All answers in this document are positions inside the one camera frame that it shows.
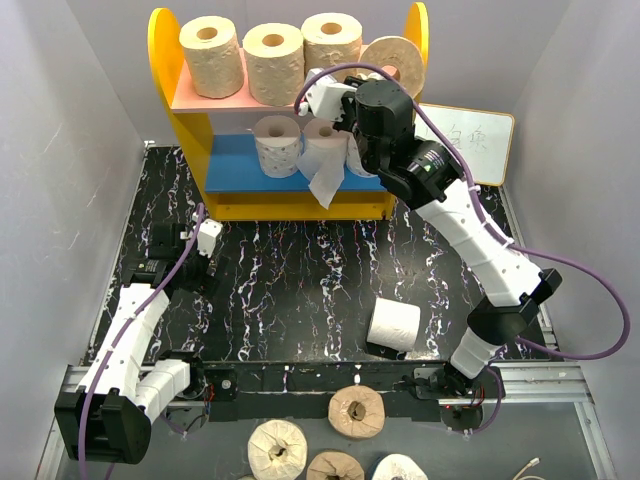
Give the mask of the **white paper roll sheet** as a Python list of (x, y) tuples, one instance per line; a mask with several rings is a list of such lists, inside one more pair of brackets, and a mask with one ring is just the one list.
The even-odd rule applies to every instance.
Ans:
[(345, 178), (346, 133), (334, 130), (330, 121), (313, 119), (304, 127), (303, 137), (303, 153), (296, 166), (318, 203), (329, 209)]

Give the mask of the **white dotted roll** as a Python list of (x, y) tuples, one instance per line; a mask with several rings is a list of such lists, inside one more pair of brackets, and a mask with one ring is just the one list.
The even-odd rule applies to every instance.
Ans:
[(362, 164), (357, 142), (352, 134), (347, 136), (346, 166), (351, 173), (361, 178), (374, 178), (376, 174), (367, 172)]

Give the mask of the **white patterned paper roll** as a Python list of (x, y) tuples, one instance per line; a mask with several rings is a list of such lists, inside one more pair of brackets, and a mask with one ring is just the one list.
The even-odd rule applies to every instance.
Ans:
[(286, 178), (297, 172), (302, 152), (301, 130), (291, 118), (266, 116), (252, 129), (261, 170), (271, 178)]

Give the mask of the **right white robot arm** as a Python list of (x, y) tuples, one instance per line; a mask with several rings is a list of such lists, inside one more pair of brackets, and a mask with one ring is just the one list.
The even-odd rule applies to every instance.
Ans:
[(445, 368), (447, 388), (466, 397), (478, 389), (481, 371), (504, 344), (537, 317), (540, 305), (561, 285), (555, 269), (540, 269), (512, 250), (464, 181), (450, 151), (415, 136), (413, 100), (389, 80), (357, 80), (344, 94), (344, 120), (364, 169), (433, 226), (480, 281), (485, 296), (469, 314), (468, 327)]

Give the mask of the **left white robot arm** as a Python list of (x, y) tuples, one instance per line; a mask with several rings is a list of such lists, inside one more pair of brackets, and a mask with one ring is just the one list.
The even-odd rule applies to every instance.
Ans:
[(185, 224), (156, 225), (146, 255), (123, 270), (118, 306), (93, 364), (54, 406), (70, 458), (137, 464), (169, 403), (204, 392), (207, 376), (194, 352), (168, 350), (149, 372), (142, 365), (172, 295), (214, 290), (210, 261), (221, 231), (221, 223), (211, 219), (201, 221), (195, 233)]

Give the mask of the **tan paper roll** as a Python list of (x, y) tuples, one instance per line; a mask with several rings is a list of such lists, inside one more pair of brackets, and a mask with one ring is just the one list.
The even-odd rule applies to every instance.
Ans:
[(244, 69), (234, 23), (202, 16), (182, 26), (179, 42), (198, 95), (229, 97), (244, 85)]
[(363, 27), (351, 15), (319, 13), (301, 26), (304, 38), (305, 73), (359, 60)]
[(247, 32), (242, 45), (252, 97), (269, 106), (292, 104), (305, 78), (300, 29), (283, 23), (260, 24)]

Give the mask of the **plain white roll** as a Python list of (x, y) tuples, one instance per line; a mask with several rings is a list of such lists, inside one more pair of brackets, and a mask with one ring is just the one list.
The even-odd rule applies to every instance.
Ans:
[(420, 330), (419, 306), (377, 298), (366, 340), (398, 352), (413, 350)]

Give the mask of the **tan roll with white scrap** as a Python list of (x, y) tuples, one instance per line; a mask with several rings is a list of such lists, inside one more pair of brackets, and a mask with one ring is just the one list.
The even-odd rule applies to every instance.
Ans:
[(421, 93), (426, 66), (418, 47), (400, 36), (384, 36), (374, 40), (360, 55), (360, 62), (377, 67), (394, 67), (398, 81), (416, 99)]

